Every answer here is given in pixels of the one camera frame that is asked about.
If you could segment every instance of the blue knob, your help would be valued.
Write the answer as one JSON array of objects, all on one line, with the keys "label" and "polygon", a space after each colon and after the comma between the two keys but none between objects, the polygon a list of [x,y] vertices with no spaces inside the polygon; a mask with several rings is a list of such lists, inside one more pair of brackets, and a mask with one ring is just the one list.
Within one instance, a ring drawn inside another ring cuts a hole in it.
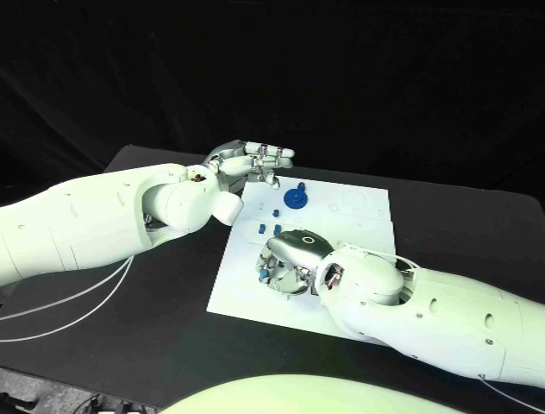
[{"label": "blue knob", "polygon": [[260,269],[260,281],[263,281],[265,278],[269,277],[269,270],[267,269]]},{"label": "blue knob", "polygon": [[301,183],[298,188],[293,188],[283,197],[286,205],[290,209],[302,209],[308,205],[306,184]]}]

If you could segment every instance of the wire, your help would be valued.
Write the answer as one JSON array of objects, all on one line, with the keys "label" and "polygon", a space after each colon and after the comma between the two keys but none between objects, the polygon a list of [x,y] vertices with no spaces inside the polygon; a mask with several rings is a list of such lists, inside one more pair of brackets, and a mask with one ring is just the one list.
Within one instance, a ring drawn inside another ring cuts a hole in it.
[{"label": "wire", "polygon": [[370,250],[368,248],[363,248],[361,246],[357,246],[355,244],[351,244],[351,243],[347,243],[347,242],[344,242],[344,245],[351,246],[354,248],[358,248],[360,250],[364,250],[367,253],[373,253],[373,254],[377,254],[380,256],[394,257],[396,259],[399,259],[400,261],[407,263],[411,268],[416,268],[416,269],[420,268],[420,266],[416,264],[416,262],[413,262],[406,257],[399,256],[397,254],[390,254],[390,253],[378,252],[377,250]]},{"label": "wire", "polygon": [[31,339],[41,338],[44,336],[48,336],[51,334],[56,334],[61,330],[70,328],[70,326],[74,326],[80,321],[83,321],[84,319],[87,319],[87,317],[90,317],[96,313],[96,311],[99,310],[99,308],[105,305],[105,303],[108,302],[108,300],[115,295],[115,293],[118,291],[118,288],[120,287],[120,284],[122,284],[123,280],[126,279],[126,275],[128,275],[128,272],[131,270],[132,262],[133,262],[133,257],[131,258],[131,261],[128,262],[126,271],[123,272],[123,276],[120,278],[120,281],[118,282],[118,285],[115,286],[115,289],[112,290],[112,293],[103,299],[103,302],[96,306],[96,308],[83,317],[80,317],[74,322],[72,322],[67,325],[61,326],[61,328],[57,328],[57,329],[51,330],[50,332],[46,332],[44,334],[38,334],[36,336],[27,336],[25,338],[0,339],[0,342],[21,342],[21,341],[28,341]]},{"label": "wire", "polygon": [[77,414],[79,410],[83,408],[83,405],[89,402],[93,401],[95,398],[99,397],[99,394],[96,394],[92,398],[89,398],[86,401],[82,402],[80,406],[77,407],[77,409],[72,412],[72,414]]},{"label": "wire", "polygon": [[61,299],[57,302],[53,302],[51,304],[46,304],[44,306],[40,306],[38,308],[34,308],[34,309],[30,309],[30,310],[24,310],[23,312],[18,312],[18,313],[15,313],[12,315],[7,315],[5,317],[0,317],[0,321],[5,321],[7,319],[12,319],[14,317],[21,317],[24,315],[28,315],[30,313],[43,311],[43,310],[51,308],[53,306],[57,306],[59,304],[66,304],[72,299],[80,298],[83,295],[86,295],[90,291],[93,291],[99,286],[105,285],[105,283],[108,283],[115,278],[115,276],[122,271],[122,269],[126,267],[126,265],[128,265],[129,262],[131,262],[131,258],[120,265],[120,267],[112,273],[112,275],[106,279],[103,279],[95,286],[90,286],[82,293],[77,293],[74,296],[70,296],[69,298]]},{"label": "wire", "polygon": [[509,399],[512,399],[517,403],[520,403],[521,405],[525,405],[528,408],[532,408],[537,412],[541,412],[543,414],[545,414],[545,410],[535,407],[534,405],[530,405],[528,403],[524,403],[518,398],[514,398],[509,394],[507,394],[505,392],[502,392],[498,388],[495,388],[482,378],[481,381],[485,383],[485,385],[488,387],[491,387],[499,394],[505,395]]}]

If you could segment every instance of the black tabletop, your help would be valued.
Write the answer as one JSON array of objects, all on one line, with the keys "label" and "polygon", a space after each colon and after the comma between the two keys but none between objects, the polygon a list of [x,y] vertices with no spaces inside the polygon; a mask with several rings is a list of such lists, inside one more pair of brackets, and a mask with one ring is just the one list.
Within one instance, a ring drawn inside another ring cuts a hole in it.
[{"label": "black tabletop", "polygon": [[[108,171],[169,162],[193,165],[203,159],[126,147]],[[399,254],[545,303],[545,215],[534,198],[301,167],[282,174],[388,189]],[[391,348],[208,313],[229,236],[230,228],[213,219],[201,231],[141,254],[97,313],[51,336],[0,343],[0,367],[157,406],[231,380],[309,373],[390,387],[466,412],[527,410],[478,380]],[[115,269],[112,265],[25,280],[0,315],[67,297]],[[0,338],[31,336],[72,322],[115,283],[61,307],[2,322]],[[545,391],[498,386],[545,409]]]}]

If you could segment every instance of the black curtain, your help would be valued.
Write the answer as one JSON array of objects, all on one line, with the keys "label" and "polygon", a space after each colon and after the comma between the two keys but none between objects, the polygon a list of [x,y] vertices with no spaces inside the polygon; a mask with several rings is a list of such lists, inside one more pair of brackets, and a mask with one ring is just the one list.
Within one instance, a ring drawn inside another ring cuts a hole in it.
[{"label": "black curtain", "polygon": [[0,2],[0,191],[233,139],[545,207],[545,9]]}]

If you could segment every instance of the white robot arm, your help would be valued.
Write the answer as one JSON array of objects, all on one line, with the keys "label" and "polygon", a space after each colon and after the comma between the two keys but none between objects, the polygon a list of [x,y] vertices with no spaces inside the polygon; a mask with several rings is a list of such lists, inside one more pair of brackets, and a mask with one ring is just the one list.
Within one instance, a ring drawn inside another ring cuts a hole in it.
[{"label": "white robot arm", "polygon": [[[41,273],[100,267],[198,231],[231,225],[246,179],[279,187],[295,151],[256,142],[220,146],[198,166],[164,164],[73,179],[0,208],[0,286]],[[161,227],[145,224],[145,215]]]},{"label": "white robot arm", "polygon": [[545,304],[414,263],[401,272],[367,249],[335,250],[306,230],[269,240],[257,270],[260,282],[286,295],[316,289],[355,339],[377,338],[466,377],[545,388]]}]

